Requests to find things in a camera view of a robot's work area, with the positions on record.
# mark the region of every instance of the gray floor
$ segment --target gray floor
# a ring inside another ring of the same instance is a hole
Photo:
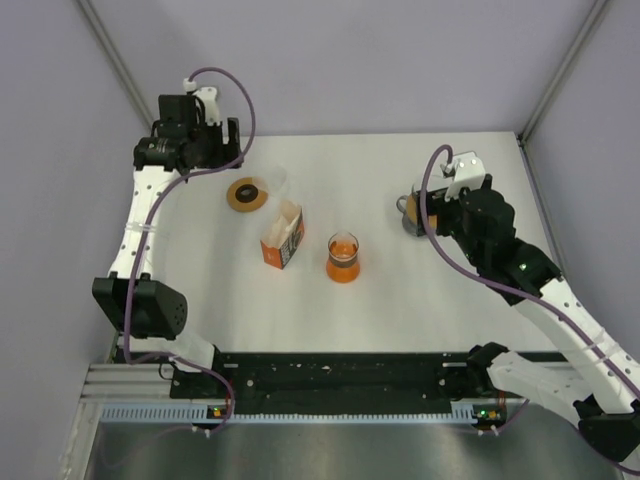
[[[105,457],[116,462],[158,426],[108,425]],[[92,461],[99,480],[400,480],[622,478],[558,417],[529,407],[502,436],[444,426],[231,426],[219,436],[175,432],[116,470]]]

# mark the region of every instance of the cable tie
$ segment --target cable tie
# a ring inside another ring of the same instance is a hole
[[[149,225],[142,222],[127,222],[125,230],[131,230],[132,232],[149,232],[154,233],[156,231],[155,225]]]

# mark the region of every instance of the metal frame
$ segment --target metal frame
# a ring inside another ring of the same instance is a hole
[[[531,135],[533,135],[536,128],[540,124],[540,121],[544,117],[544,114],[553,104],[559,91],[562,89],[563,85],[571,75],[576,61],[584,51],[585,47],[588,45],[589,40],[591,40],[591,38],[593,37],[593,34],[600,26],[600,23],[602,23],[602,20],[606,16],[612,3],[612,0],[595,0],[595,2],[593,3],[593,6],[591,7],[589,14],[587,15],[587,18],[578,31],[578,35],[576,35],[576,38],[571,43],[569,50],[560,63],[560,66],[547,85],[547,88],[542,94],[542,97],[540,97],[540,100],[538,100],[538,104],[533,110],[531,117],[529,117],[529,120],[527,120],[522,133],[519,135],[519,138],[521,138],[524,143],[526,143],[531,138]]]
[[[122,60],[120,53],[113,44],[102,20],[100,20],[98,12],[93,6],[93,2],[91,2],[91,0],[73,0],[73,3],[78,8],[80,14],[85,20],[85,23],[87,24],[87,27],[91,30],[91,33],[102,49],[105,59],[113,69],[113,73],[118,78],[118,81],[120,82],[122,89],[125,91],[131,106],[142,123],[150,130],[151,124],[153,123],[153,114],[144,101],[144,97],[129,72],[129,69]]]

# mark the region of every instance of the orange liquid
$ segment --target orange liquid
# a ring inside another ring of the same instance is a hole
[[[348,265],[357,252],[358,247],[353,243],[333,242],[329,246],[329,253],[333,259],[330,256],[327,260],[327,275],[338,283],[349,283],[355,280],[360,273],[360,262],[357,259],[353,265],[348,267],[340,267],[339,265],[340,262]]]

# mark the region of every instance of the brown tape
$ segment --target brown tape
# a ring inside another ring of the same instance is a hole
[[[265,204],[269,195],[260,190],[253,177],[236,180],[227,190],[227,203],[236,212],[253,212]]]

